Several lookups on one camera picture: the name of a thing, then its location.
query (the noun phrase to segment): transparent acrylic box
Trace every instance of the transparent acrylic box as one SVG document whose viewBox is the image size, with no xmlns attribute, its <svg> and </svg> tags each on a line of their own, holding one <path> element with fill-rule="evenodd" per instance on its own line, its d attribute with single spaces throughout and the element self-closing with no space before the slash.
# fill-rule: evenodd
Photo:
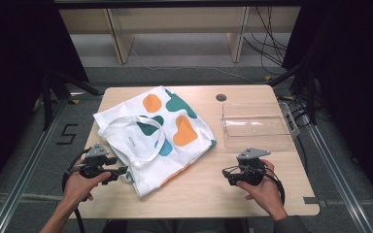
<svg viewBox="0 0 373 233">
<path fill-rule="evenodd" d="M 225 104 L 222 128 L 229 149 L 285 150 L 299 133 L 286 103 Z"/>
</svg>

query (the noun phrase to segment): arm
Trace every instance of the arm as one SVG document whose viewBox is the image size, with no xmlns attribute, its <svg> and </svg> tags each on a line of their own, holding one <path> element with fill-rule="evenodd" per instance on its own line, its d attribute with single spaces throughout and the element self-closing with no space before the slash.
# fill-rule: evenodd
<svg viewBox="0 0 373 233">
<path fill-rule="evenodd" d="M 41 233 L 61 232 L 69 216 L 78 209 L 80 202 L 86 197 L 90 201 L 93 200 L 90 191 L 110 176 L 111 173 L 106 172 L 95 178 L 86 179 L 79 172 L 74 172 L 66 182 L 62 200 L 56 207 L 51 218 L 42 228 Z"/>
<path fill-rule="evenodd" d="M 274 165 L 265 159 L 261 159 L 261 161 L 268 168 L 266 170 L 267 174 L 273 176 Z M 278 188 L 271 179 L 264 177 L 262 182 L 257 186 L 250 185 L 246 182 L 237 182 L 237 185 L 248 191 L 249 194 L 245 197 L 247 200 L 255 200 L 256 203 L 271 216 L 274 220 L 277 233 L 308 232 L 300 221 L 299 216 L 287 215 L 284 205 L 281 202 Z"/>
</svg>

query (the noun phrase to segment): fabric bag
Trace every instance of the fabric bag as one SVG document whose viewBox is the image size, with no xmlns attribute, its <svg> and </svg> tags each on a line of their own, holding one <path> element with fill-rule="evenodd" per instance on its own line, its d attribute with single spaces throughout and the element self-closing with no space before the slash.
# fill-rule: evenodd
<svg viewBox="0 0 373 233">
<path fill-rule="evenodd" d="M 156 190 L 216 144 L 209 126 L 164 86 L 94 115 L 139 197 Z"/>
</svg>

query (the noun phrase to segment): bag strap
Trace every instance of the bag strap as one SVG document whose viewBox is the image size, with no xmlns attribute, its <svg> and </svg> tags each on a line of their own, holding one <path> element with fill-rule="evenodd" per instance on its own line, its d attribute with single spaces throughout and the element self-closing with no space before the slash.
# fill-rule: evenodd
<svg viewBox="0 0 373 233">
<path fill-rule="evenodd" d="M 108 140 L 108 137 L 113 134 L 113 132 L 111 132 L 109 130 L 110 129 L 109 126 L 111 126 L 113 124 L 120 124 L 119 127 L 125 127 L 125 126 L 132 125 L 133 123 L 136 123 L 136 122 L 141 122 L 141 123 L 144 123 L 144 124 L 150 124 L 150 125 L 155 126 L 156 128 L 158 128 L 157 131 L 159 132 L 159 137 L 158 137 L 158 142 L 156 144 L 155 150 L 153 151 L 153 154 L 149 158 L 138 157 L 135 154 L 135 156 L 131 156 L 132 159 L 129 159 L 129 160 L 131 161 L 131 163 L 133 163 L 133 162 L 150 162 L 154 158 L 156 158 L 156 156 L 159 154 L 159 152 L 162 149 L 163 144 L 165 142 L 165 134 L 162 130 L 162 126 L 156 120 L 154 120 L 152 118 L 142 117 L 142 116 L 122 116 L 122 117 L 119 117 L 119 118 L 116 118 L 116 119 L 112 120 L 106 126 L 101 127 L 98 131 L 98 134 L 101 137 L 103 137 L 104 139 Z"/>
</svg>

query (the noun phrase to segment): person's right hand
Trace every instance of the person's right hand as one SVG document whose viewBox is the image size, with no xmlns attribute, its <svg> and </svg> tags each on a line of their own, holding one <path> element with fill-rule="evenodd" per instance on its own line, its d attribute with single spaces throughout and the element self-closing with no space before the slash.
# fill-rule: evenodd
<svg viewBox="0 0 373 233">
<path fill-rule="evenodd" d="M 274 172 L 274 165 L 265 159 L 261 159 L 261 161 L 265 164 L 265 167 L 268 168 L 266 169 L 266 173 L 271 177 L 274 177 L 274 174 L 272 174 Z M 264 177 L 262 182 L 257 186 L 246 182 L 237 182 L 237 185 L 248 191 L 249 194 L 245 197 L 247 200 L 254 199 L 274 221 L 288 216 L 281 201 L 278 187 L 271 179 Z"/>
</svg>

